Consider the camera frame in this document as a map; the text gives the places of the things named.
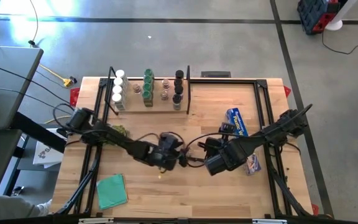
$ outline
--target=wooden tabletop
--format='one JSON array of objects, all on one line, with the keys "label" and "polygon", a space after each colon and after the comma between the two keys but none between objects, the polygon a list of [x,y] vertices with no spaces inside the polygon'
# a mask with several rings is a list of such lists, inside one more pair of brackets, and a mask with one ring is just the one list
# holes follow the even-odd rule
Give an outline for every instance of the wooden tabletop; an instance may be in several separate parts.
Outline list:
[{"label": "wooden tabletop", "polygon": [[[268,91],[275,120],[288,109],[283,82],[280,78],[268,78]],[[84,77],[77,107],[94,108],[99,77]],[[265,103],[264,117],[267,119]],[[190,113],[120,114],[110,111],[109,124],[121,124],[135,139],[146,133],[173,131],[189,142],[202,134],[217,132],[226,121],[225,112],[239,108],[249,134],[259,130],[259,120],[252,85],[241,84],[193,84],[191,86]],[[145,138],[157,143],[154,136]],[[51,212],[56,212],[69,199],[78,186],[85,144],[68,146],[60,168]],[[191,155],[204,157],[196,144]],[[113,174],[124,174],[128,203],[100,211],[97,192],[92,214],[103,212],[104,217],[137,218],[262,218],[273,215],[272,199],[262,147],[255,150],[262,170],[247,176],[239,167],[210,176],[205,167],[191,168],[177,165],[173,171],[160,175],[156,167],[149,167],[133,160],[126,151],[116,146],[105,146],[101,155],[98,180]],[[282,152],[288,186],[306,211],[312,212],[309,192],[303,173],[299,152],[285,145]],[[88,187],[85,190],[82,209],[86,205]],[[285,211],[282,194],[277,187],[280,208]]]}]

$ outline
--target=concrete floor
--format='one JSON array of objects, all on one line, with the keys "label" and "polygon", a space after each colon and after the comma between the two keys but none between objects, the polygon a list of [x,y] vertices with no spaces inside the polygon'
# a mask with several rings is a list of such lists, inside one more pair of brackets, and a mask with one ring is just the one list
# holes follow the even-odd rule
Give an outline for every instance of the concrete floor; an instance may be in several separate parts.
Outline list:
[{"label": "concrete floor", "polygon": [[[269,0],[112,0],[97,4],[34,0],[34,4],[40,17],[273,19]],[[298,19],[296,4],[296,0],[277,1],[281,20]],[[2,0],[1,14],[34,16],[28,0]],[[358,18],[358,2],[346,17]],[[34,32],[35,22],[22,16],[0,21],[0,45],[28,46]],[[306,36],[300,25],[283,25],[283,32],[303,103],[314,104],[308,119],[335,217],[358,221],[358,49],[351,55],[335,54],[323,47],[321,35]],[[324,39],[335,49],[349,51],[358,44],[358,25],[327,32]],[[291,87],[275,24],[40,22],[35,41],[45,50],[42,64],[79,81],[83,76],[107,75],[110,65],[133,77],[152,67],[162,77],[190,64],[194,77],[205,70],[229,70],[233,77],[282,78]],[[68,90],[39,74],[34,80],[68,99]],[[59,103],[37,86],[31,85],[27,94]],[[293,95],[288,101],[296,108]],[[27,98],[21,112],[40,123],[52,117],[50,108]],[[299,145],[312,202],[321,205],[303,138]],[[24,184],[33,178],[27,175],[21,175]]]}]

